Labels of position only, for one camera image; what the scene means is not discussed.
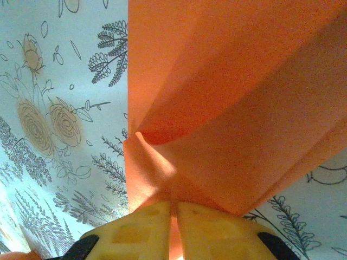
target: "floral wallpaper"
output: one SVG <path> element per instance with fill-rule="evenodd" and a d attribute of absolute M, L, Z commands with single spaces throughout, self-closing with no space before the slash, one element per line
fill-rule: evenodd
<path fill-rule="evenodd" d="M 0 2 L 1 252 L 63 255 L 128 213 L 126 0 Z M 347 149 L 244 217 L 347 259 Z"/>

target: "line-drawn rose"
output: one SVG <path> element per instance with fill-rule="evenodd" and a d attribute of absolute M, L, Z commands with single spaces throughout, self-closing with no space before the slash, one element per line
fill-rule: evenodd
<path fill-rule="evenodd" d="M 56 135 L 69 146 L 77 146 L 81 142 L 81 133 L 76 117 L 61 103 L 51 105 L 49 111 Z"/>
<path fill-rule="evenodd" d="M 18 117 L 25 135 L 32 145 L 43 154 L 47 156 L 52 155 L 54 145 L 50 137 L 50 130 L 37 108 L 25 100 L 19 104 Z"/>
<path fill-rule="evenodd" d="M 24 65 L 32 72 L 37 73 L 42 67 L 42 53 L 37 40 L 30 34 L 25 34 L 24 43 L 21 44 L 24 51 Z"/>

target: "fern leaf drawing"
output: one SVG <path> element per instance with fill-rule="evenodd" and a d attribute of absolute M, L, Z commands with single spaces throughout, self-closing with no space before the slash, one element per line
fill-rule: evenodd
<path fill-rule="evenodd" d="M 109 87 L 116 85 L 127 69 L 128 58 L 128 23 L 117 21 L 102 26 L 103 31 L 98 33 L 99 49 L 111 48 L 105 53 L 95 53 L 89 59 L 89 70 L 94 74 L 92 83 L 108 77 L 112 70 L 113 77 Z"/>

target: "yellow plastic object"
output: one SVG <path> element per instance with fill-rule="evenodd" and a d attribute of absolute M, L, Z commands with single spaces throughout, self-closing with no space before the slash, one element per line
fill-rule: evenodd
<path fill-rule="evenodd" d="M 100 238 L 86 260 L 169 259 L 170 203 L 160 202 L 85 233 Z"/>
<path fill-rule="evenodd" d="M 178 203 L 178 227 L 185 260 L 276 260 L 260 232 L 270 229 L 199 204 Z"/>

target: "orange paper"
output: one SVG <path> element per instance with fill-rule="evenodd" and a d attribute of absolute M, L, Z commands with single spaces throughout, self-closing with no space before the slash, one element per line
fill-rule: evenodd
<path fill-rule="evenodd" d="M 241 216 L 346 147 L 346 7 L 130 0 L 130 211 L 165 199 Z"/>

